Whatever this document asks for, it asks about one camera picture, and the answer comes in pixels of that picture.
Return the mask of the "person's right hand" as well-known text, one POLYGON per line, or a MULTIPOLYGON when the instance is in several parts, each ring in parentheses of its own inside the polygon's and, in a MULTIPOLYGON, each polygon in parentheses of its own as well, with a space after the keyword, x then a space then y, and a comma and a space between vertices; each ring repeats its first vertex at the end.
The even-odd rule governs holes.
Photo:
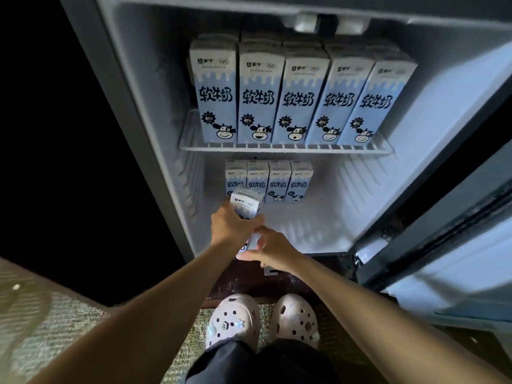
POLYGON ((305 258, 305 255, 295 249, 283 233, 266 226, 262 237, 257 241, 256 249, 252 250, 264 253, 265 263, 260 263, 262 267, 269 266, 293 276, 298 276, 298 266, 305 258))

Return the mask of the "person's left hand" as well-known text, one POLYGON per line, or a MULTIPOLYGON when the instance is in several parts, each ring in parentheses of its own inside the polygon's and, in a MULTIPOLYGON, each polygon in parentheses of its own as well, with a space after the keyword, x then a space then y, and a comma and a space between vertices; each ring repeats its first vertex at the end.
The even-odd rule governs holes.
POLYGON ((211 215, 211 246, 233 257, 264 222, 265 217, 262 214, 253 219, 240 218, 226 198, 211 215))

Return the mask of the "blue white milk carton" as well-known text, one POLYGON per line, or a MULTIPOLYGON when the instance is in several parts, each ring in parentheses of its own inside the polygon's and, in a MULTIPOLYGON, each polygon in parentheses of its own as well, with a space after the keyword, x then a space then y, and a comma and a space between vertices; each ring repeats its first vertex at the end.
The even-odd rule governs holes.
POLYGON ((284 203, 298 203, 304 199, 314 170, 310 161, 290 161, 291 176, 284 203))
POLYGON ((264 194, 247 187, 237 187, 230 197, 231 216, 229 218, 230 240, 239 246, 239 252, 247 251, 253 239, 248 239, 254 228, 261 225, 248 221, 258 219, 264 201, 264 194))
POLYGON ((292 168, 289 160, 269 160, 269 177, 265 203, 280 203, 285 199, 292 168))
POLYGON ((247 184, 248 188, 266 194, 268 178, 270 174, 268 160, 247 160, 247 184))
POLYGON ((237 187, 247 184, 247 161, 226 160, 225 162, 226 196, 231 196, 237 187))

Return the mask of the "person's left forearm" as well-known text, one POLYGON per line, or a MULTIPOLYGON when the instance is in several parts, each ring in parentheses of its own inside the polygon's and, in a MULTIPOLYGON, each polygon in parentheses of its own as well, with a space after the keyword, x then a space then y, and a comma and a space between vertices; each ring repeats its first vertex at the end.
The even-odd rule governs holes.
POLYGON ((241 248, 223 240, 117 309, 28 384, 160 384, 219 276, 241 248))

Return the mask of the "person's right forearm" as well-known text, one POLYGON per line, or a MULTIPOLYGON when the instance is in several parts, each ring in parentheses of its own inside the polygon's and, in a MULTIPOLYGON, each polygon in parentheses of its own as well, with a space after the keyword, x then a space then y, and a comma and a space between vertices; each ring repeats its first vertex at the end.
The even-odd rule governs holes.
POLYGON ((487 362, 398 305, 299 255, 304 281, 391 384, 512 384, 487 362))

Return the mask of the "white left clog shoe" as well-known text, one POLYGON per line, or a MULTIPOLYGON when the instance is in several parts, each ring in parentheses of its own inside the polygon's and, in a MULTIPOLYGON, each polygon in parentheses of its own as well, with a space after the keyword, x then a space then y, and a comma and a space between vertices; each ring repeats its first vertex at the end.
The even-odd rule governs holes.
POLYGON ((206 350, 223 341, 246 343, 254 352, 258 349, 261 320, 259 305, 247 294, 233 294, 214 310, 206 328, 206 350))

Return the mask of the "white clog shoe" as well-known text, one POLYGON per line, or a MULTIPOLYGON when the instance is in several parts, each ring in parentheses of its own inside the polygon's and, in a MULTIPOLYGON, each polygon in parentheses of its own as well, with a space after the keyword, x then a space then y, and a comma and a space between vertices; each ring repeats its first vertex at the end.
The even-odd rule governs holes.
POLYGON ((287 294, 275 304, 268 327, 268 342, 290 339, 318 349, 317 316, 311 305, 297 294, 287 294))
POLYGON ((247 294, 233 294, 214 310, 206 328, 206 350, 223 341, 246 343, 254 352, 258 349, 261 320, 259 305, 247 294))

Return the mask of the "white right clog shoe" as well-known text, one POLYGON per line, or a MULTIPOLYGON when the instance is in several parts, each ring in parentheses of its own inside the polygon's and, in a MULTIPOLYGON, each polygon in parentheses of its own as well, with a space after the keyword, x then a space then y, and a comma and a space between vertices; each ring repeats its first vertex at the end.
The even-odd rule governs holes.
POLYGON ((311 305, 297 294, 287 294, 275 304, 268 327, 268 342, 290 339, 318 349, 317 316, 311 305))

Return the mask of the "black trousers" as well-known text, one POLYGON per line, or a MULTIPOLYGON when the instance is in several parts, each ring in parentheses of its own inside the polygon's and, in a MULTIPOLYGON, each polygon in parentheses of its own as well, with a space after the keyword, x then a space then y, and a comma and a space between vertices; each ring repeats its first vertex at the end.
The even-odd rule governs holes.
POLYGON ((240 338, 205 350, 180 384, 341 384, 322 352, 291 339, 278 339, 255 352, 240 338))

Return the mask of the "rows of blue milk cartons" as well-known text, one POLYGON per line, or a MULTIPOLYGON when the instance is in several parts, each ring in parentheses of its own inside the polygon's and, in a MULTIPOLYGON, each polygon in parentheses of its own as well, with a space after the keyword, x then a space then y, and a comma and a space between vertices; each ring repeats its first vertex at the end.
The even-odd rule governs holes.
POLYGON ((386 39, 203 35, 189 47, 206 144, 370 146, 417 68, 386 39))

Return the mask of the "white mini fridge body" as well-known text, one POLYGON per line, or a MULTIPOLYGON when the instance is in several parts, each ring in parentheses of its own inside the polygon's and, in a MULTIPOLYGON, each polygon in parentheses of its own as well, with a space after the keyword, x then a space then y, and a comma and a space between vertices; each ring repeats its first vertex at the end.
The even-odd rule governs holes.
POLYGON ((267 205, 267 223, 306 253, 347 252, 512 76, 512 0, 60 0, 144 178, 186 261, 209 243, 224 196, 224 161, 306 158, 311 192, 267 205), (293 28, 296 14, 371 18, 417 62, 381 126, 393 154, 220 153, 181 150, 196 109, 185 66, 201 31, 293 28))

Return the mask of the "grey fridge door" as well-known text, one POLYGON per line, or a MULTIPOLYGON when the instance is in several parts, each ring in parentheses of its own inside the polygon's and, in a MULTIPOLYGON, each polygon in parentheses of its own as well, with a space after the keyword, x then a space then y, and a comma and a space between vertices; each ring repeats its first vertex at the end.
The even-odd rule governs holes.
POLYGON ((354 250, 351 278, 512 342, 512 76, 354 250))

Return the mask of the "white fridge light housing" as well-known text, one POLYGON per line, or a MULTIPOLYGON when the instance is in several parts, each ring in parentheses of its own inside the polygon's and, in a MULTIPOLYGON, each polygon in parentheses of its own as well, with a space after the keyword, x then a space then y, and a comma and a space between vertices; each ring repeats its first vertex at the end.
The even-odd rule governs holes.
POLYGON ((370 22, 369 17, 300 12, 295 16, 293 29, 298 33, 312 33, 325 37, 359 36, 366 32, 370 22))

